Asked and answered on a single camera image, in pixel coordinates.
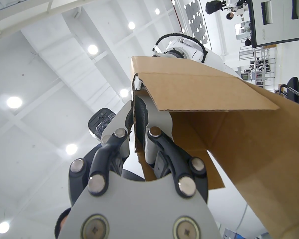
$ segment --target red pipe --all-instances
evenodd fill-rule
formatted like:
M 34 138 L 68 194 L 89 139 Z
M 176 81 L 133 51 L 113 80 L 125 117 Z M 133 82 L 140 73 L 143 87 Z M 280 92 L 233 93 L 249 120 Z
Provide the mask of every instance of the red pipe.
M 182 25 L 180 24 L 180 20 L 179 20 L 179 18 L 178 18 L 178 14 L 177 14 L 176 8 L 175 8 L 174 5 L 173 5 L 173 7 L 174 7 L 174 11 L 175 11 L 175 14 L 176 14 L 176 17 L 177 17 L 179 26 L 180 26 L 180 31 L 182 32 Z

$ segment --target metal bolt head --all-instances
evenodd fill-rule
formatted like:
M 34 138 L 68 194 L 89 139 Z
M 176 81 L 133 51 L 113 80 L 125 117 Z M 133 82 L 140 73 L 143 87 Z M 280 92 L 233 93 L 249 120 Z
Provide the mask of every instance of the metal bolt head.
M 123 138 L 125 136 L 125 129 L 118 128 L 116 131 L 114 131 L 114 136 L 117 138 Z
M 184 176 L 179 179 L 178 187 L 186 196 L 193 196 L 196 192 L 196 184 L 194 180 L 188 176 Z
M 101 144 L 104 145 L 109 140 L 110 137 L 111 137 L 111 135 L 104 135 L 101 138 Z
M 180 217 L 174 223 L 173 236 L 174 239 L 199 239 L 198 224 L 188 216 Z
M 109 225 L 105 217 L 97 214 L 91 216 L 82 227 L 83 239 L 106 239 L 109 234 Z
M 96 174 L 90 177 L 88 181 L 88 191 L 91 194 L 98 194 L 103 191 L 105 187 L 105 179 L 102 175 Z
M 152 137 L 159 137 L 162 134 L 162 131 L 161 131 L 161 129 L 159 127 L 151 127 L 149 129 L 149 134 Z
M 83 169 L 84 161 L 82 159 L 76 159 L 71 163 L 70 171 L 73 173 L 78 173 Z
M 205 168 L 204 162 L 200 158 L 193 158 L 192 159 L 192 166 L 197 171 L 202 171 Z

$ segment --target gray cabinet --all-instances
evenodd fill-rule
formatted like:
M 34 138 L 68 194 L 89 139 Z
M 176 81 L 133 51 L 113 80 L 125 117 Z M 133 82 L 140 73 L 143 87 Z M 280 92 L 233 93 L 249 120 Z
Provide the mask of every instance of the gray cabinet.
M 252 46 L 299 40 L 299 0 L 248 0 Z

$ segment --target black hair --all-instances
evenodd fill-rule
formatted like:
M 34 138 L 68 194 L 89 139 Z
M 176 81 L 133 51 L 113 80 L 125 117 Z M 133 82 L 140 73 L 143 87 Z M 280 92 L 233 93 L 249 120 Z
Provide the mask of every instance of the black hair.
M 230 14 L 231 14 L 231 12 L 228 13 L 228 14 L 226 15 L 226 18 L 227 18 L 228 20 L 231 20 L 231 19 L 232 19 L 232 16 L 230 16 Z
M 60 214 L 58 220 L 56 221 L 55 227 L 54 227 L 54 236 L 55 239 L 58 239 L 60 231 L 61 231 L 61 222 L 62 220 L 69 215 L 71 211 L 71 208 L 67 208 L 62 214 Z
M 245 41 L 245 46 L 251 46 L 251 41 L 247 38 L 247 40 Z

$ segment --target black cable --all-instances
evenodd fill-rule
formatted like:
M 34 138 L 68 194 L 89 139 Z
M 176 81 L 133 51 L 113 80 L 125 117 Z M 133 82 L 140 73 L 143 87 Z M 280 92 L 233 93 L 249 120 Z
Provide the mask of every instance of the black cable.
M 203 44 L 202 44 L 200 41 L 198 41 L 196 38 L 192 38 L 192 37 L 189 36 L 189 35 L 186 35 L 186 34 L 183 34 L 183 33 L 169 33 L 169 34 L 166 34 L 166 35 L 163 35 L 162 37 L 160 37 L 160 38 L 157 40 L 157 42 L 155 43 L 155 45 L 157 46 L 157 45 L 159 44 L 160 41 L 162 41 L 163 39 L 165 39 L 165 38 L 167 38 L 167 37 L 170 37 L 170 36 L 181 36 L 181 37 L 187 38 L 187 39 L 192 40 L 192 41 L 194 41 L 195 43 L 197 43 L 197 44 L 202 48 L 202 50 L 203 50 L 203 54 L 204 54 L 204 55 L 203 55 L 202 63 L 205 62 L 206 55 L 207 55 L 208 52 L 206 51 L 205 47 L 203 46 Z

